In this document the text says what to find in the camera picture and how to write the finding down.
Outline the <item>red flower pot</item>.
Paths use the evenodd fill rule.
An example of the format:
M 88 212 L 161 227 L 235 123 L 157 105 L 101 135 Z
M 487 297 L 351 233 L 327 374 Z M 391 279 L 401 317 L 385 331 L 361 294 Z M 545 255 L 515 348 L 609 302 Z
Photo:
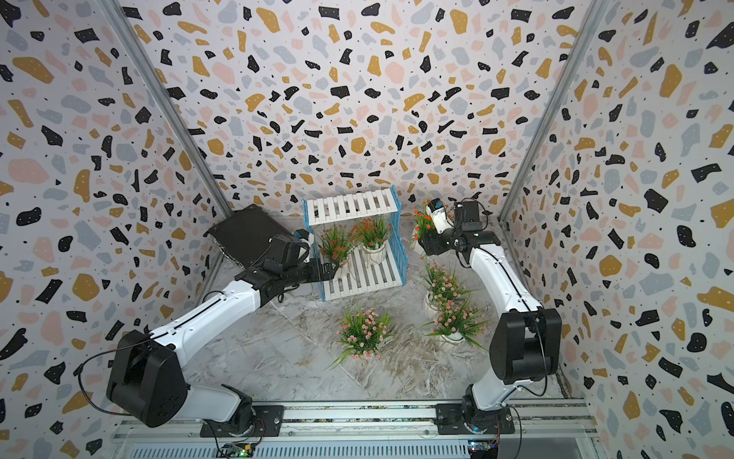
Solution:
M 392 227 L 388 220 L 375 216 L 359 220 L 351 229 L 351 234 L 365 256 L 365 261 L 377 265 L 387 256 L 386 244 L 391 231 Z
M 411 247 L 419 256 L 425 256 L 425 250 L 420 239 L 437 234 L 435 224 L 426 210 L 427 203 L 423 202 L 414 208 L 414 224 L 411 235 Z
M 318 244 L 320 254 L 338 267 L 343 267 L 355 248 L 351 231 L 344 225 L 325 229 Z

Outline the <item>blue white slatted rack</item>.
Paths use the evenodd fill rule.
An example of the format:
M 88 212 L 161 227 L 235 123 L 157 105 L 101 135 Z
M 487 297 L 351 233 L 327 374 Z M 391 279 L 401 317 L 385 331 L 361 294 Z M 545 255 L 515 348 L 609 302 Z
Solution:
M 345 242 L 336 274 L 319 283 L 336 300 L 405 285 L 408 257 L 401 241 L 401 201 L 393 187 L 303 202 L 312 256 L 327 262 L 326 244 Z

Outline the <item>pink flower pot front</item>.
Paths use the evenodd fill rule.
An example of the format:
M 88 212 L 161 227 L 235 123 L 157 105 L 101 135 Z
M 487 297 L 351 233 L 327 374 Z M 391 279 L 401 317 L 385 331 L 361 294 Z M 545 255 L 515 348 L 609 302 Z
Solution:
M 375 308 L 350 308 L 339 323 L 336 343 L 340 352 L 329 369 L 342 365 L 347 359 L 379 359 L 382 348 L 391 340 L 392 316 Z

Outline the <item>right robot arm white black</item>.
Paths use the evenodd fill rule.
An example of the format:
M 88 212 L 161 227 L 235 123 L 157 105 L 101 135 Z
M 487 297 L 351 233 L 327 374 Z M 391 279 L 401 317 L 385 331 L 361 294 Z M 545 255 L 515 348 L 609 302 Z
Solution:
M 484 206 L 476 200 L 454 205 L 454 216 L 439 198 L 425 205 L 432 229 L 419 238 L 429 256 L 452 251 L 460 265 L 478 275 L 498 314 L 489 346 L 491 370 L 470 386 L 468 397 L 475 409 L 498 410 L 510 395 L 528 384 L 543 382 L 559 365 L 562 319 L 556 309 L 545 308 L 525 287 L 489 230 Z

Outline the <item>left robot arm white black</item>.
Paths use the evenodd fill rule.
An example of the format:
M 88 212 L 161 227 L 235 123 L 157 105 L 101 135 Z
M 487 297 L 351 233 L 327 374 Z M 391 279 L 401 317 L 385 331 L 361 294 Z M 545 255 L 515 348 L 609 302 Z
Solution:
M 213 339 L 242 317 L 288 290 L 335 277 L 336 262 L 313 259 L 307 241 L 278 234 L 223 291 L 148 334 L 132 331 L 115 353 L 107 398 L 149 428 L 176 419 L 202 419 L 220 433 L 249 432 L 252 398 L 231 386 L 190 384 L 183 369 Z

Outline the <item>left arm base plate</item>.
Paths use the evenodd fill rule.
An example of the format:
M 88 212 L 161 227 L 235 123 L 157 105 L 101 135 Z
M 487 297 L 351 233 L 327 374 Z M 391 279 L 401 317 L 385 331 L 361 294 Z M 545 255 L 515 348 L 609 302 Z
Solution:
M 219 423 L 204 420 L 199 435 L 201 438 L 227 441 L 277 437 L 284 414 L 284 405 L 248 405 L 235 413 L 230 421 Z

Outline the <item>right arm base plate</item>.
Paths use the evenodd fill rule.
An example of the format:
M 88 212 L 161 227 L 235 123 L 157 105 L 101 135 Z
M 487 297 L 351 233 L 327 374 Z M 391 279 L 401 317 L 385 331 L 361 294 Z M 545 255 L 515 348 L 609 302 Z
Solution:
M 509 407 L 479 410 L 472 404 L 437 404 L 435 425 L 440 435 L 514 434 L 516 428 Z

